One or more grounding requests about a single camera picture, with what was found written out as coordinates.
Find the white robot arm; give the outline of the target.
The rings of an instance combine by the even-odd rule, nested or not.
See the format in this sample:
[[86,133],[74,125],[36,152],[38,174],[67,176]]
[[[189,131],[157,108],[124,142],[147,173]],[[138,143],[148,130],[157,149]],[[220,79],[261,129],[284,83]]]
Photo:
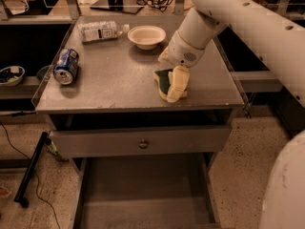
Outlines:
[[[165,99],[185,95],[206,46],[228,27],[263,61],[301,106],[305,106],[305,30],[253,0],[192,0],[159,60],[173,65]],[[295,135],[274,162],[259,229],[305,229],[305,131]]]

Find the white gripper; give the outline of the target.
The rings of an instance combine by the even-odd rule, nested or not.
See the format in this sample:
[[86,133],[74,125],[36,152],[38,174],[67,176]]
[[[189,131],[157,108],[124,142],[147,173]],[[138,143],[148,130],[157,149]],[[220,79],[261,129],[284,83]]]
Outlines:
[[169,103],[174,103],[184,96],[190,79],[188,68],[196,65],[204,52],[205,50],[199,50],[187,44],[178,31],[173,34],[169,46],[158,56],[160,63],[169,61],[176,66],[173,69],[172,81],[166,98]]

